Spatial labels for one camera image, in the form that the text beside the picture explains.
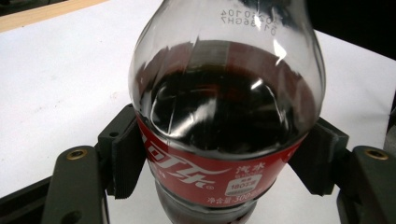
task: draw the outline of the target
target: red label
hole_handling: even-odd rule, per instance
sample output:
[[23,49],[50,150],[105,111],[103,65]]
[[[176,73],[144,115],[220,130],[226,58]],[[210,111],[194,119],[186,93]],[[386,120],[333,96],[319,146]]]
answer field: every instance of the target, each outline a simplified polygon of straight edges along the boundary
[[209,207],[233,206],[261,195],[301,143],[254,160],[222,161],[169,147],[140,119],[138,124],[156,178],[177,196]]

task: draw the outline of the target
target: white table surface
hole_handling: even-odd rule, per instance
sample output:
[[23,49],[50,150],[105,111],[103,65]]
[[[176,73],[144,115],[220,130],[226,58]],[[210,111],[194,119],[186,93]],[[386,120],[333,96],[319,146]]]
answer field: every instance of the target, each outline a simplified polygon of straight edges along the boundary
[[[0,198],[51,175],[58,155],[96,137],[130,103],[134,44],[161,0],[109,0],[0,33]],[[382,148],[396,62],[317,32],[327,72],[321,116],[348,148]],[[248,224],[340,223],[335,189],[312,196],[287,166]],[[134,194],[109,197],[112,223],[170,224],[145,165]]]

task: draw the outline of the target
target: metal screw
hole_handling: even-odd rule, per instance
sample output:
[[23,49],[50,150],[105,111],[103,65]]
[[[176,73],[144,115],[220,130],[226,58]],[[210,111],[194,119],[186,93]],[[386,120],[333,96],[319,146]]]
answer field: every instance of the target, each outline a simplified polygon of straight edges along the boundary
[[78,160],[78,159],[85,157],[87,154],[88,154],[87,149],[78,148],[78,149],[75,149],[75,150],[67,153],[66,158],[70,161],[74,161],[74,160]]
[[364,150],[364,153],[376,160],[381,160],[381,161],[385,161],[389,158],[389,156],[383,152],[382,150],[375,150],[375,149],[366,149]]

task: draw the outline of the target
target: cola bottle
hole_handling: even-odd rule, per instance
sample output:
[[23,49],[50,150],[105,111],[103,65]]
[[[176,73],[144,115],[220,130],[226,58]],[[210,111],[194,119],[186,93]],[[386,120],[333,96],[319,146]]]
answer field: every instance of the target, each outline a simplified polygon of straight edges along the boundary
[[317,121],[325,77],[304,1],[164,0],[129,88],[171,221],[245,223]]

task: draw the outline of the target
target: clear plastic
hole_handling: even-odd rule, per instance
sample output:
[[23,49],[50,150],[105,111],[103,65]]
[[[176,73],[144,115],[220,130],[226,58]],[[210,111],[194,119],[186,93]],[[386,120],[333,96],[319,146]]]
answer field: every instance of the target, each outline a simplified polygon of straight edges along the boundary
[[[129,87],[138,117],[169,147],[248,161],[304,138],[325,74],[303,0],[164,0],[137,41]],[[220,208],[180,198],[153,163],[175,224],[245,223],[253,211],[257,198]]]

